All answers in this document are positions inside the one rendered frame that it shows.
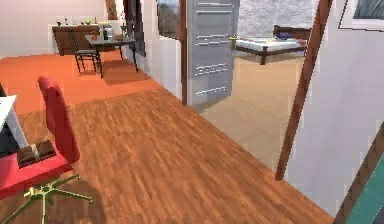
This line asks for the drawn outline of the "dark dining table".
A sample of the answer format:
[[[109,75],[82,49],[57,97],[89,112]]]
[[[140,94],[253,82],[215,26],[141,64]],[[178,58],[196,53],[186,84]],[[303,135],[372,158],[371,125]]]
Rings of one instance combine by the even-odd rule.
[[[115,37],[108,38],[104,37],[102,35],[86,35],[85,36],[86,40],[88,41],[89,45],[95,49],[96,51],[96,56],[98,59],[98,65],[99,65],[99,71],[100,75],[103,75],[103,64],[101,61],[101,56],[100,56],[100,50],[105,47],[118,47],[119,51],[122,51],[123,46],[130,46],[132,48],[132,51],[134,53],[133,55],[133,63],[135,66],[135,70],[138,70],[137,62],[136,62],[136,41],[132,38],[120,38],[116,39]]]

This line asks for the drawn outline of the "dark framed wall picture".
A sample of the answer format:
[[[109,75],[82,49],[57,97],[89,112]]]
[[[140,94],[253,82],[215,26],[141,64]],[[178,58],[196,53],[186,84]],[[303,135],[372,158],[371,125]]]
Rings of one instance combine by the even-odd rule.
[[[159,34],[175,40],[180,39],[179,0],[157,0]]]

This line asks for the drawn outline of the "dark appliance on table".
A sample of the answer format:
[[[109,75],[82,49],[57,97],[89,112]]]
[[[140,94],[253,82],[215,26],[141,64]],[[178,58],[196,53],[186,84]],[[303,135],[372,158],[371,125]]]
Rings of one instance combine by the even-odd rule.
[[[109,22],[100,22],[99,27],[101,28],[100,34],[105,40],[113,38],[113,28]]]

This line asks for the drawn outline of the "white framed wall picture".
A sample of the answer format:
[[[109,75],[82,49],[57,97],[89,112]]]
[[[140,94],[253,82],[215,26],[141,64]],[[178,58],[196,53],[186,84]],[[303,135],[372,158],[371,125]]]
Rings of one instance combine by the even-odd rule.
[[[338,28],[384,32],[384,0],[345,0]]]

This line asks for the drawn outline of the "teal door with brown frame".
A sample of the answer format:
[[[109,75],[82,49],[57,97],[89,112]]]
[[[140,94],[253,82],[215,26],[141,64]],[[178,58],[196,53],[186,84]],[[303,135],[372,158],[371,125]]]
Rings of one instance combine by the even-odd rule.
[[[332,224],[384,224],[384,121]]]

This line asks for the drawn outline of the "brown wooden sideboard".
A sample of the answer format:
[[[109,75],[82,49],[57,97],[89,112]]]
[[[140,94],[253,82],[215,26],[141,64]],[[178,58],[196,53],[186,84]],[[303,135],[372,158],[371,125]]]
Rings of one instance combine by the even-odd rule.
[[[77,26],[53,26],[52,31],[58,47],[60,56],[75,55],[77,53],[91,55],[94,50],[86,35],[99,33],[98,25],[77,25]]]

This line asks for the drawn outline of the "black metal dining chair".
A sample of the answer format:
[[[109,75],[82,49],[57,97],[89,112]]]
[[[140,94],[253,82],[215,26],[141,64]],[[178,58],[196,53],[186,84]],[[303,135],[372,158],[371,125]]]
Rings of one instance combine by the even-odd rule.
[[[85,60],[90,60],[92,62],[94,71],[97,71],[97,68],[101,68],[99,53],[95,49],[81,49],[72,29],[68,30],[68,34],[77,68],[85,67]]]

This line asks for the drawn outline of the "brown framed wall picture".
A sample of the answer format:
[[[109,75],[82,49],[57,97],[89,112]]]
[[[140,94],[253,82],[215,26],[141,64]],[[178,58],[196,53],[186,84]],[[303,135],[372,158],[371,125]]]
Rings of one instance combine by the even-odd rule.
[[[109,20],[117,20],[117,10],[115,0],[105,0],[107,15]]]

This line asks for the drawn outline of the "dark wooden bed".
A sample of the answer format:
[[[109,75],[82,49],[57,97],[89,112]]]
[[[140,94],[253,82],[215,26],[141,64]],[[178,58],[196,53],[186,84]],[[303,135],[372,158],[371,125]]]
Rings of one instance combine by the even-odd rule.
[[[274,25],[273,36],[271,38],[238,38],[235,49],[259,56],[260,64],[265,65],[268,56],[306,51],[310,34],[310,28]]]

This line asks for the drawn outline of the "red swivel office chair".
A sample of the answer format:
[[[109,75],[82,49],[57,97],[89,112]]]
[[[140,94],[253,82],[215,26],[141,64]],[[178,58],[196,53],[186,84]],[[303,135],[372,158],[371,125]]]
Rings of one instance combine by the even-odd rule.
[[[21,168],[16,153],[0,158],[0,200],[24,191],[26,201],[1,224],[10,224],[24,209],[34,201],[41,201],[42,213],[40,224],[46,224],[47,204],[54,205],[53,195],[60,194],[74,198],[93,200],[89,196],[60,189],[73,179],[81,179],[79,174],[60,179],[59,176],[73,170],[72,165],[80,158],[76,138],[66,108],[63,94],[56,81],[40,76],[38,84],[46,107],[46,126],[54,136],[49,144],[54,156],[39,157],[35,163]]]

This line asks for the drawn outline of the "white desk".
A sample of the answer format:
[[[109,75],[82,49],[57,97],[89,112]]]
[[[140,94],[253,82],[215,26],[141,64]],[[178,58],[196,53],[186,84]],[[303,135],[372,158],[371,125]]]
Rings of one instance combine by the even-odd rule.
[[[24,161],[37,160],[35,145],[30,146],[14,110],[17,96],[0,97],[0,156],[18,153]]]

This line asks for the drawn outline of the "grey panelled room door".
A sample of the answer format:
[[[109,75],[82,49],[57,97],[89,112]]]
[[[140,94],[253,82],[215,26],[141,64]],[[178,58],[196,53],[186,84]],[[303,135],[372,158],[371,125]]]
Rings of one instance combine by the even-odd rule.
[[[210,103],[232,91],[240,0],[187,0],[187,105]]]

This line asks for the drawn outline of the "dark tall wall panel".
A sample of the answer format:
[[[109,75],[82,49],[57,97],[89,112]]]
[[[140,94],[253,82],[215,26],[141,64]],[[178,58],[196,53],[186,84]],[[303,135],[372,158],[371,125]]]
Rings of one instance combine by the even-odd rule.
[[[140,0],[123,0],[125,21],[134,33],[136,52],[145,57],[145,41]]]

